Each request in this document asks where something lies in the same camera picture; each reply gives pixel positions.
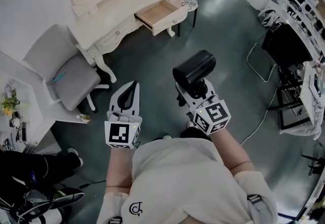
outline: strap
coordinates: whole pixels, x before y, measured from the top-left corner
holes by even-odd
[[[271,209],[261,196],[249,195],[247,202],[254,224],[273,224]]]

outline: gray chair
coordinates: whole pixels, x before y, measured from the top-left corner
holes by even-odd
[[[61,101],[68,110],[74,110],[87,98],[91,110],[96,112],[90,93],[95,88],[109,88],[99,85],[101,79],[95,69],[64,37],[57,24],[36,40],[23,60],[43,78],[49,102]]]

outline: small bottle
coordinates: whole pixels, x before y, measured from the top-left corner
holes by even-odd
[[[90,116],[84,114],[76,115],[76,119],[80,120],[82,123],[90,122]]]

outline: black cylinder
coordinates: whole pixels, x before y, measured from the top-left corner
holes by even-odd
[[[176,82],[186,91],[209,75],[216,64],[215,57],[208,51],[199,51],[181,65],[173,68]]]

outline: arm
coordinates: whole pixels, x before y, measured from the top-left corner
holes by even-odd
[[[217,148],[224,166],[230,170],[233,176],[244,171],[255,171],[247,153],[228,130],[221,129],[214,132],[210,138]]]
[[[129,194],[131,178],[132,150],[112,148],[106,177],[105,193]]]

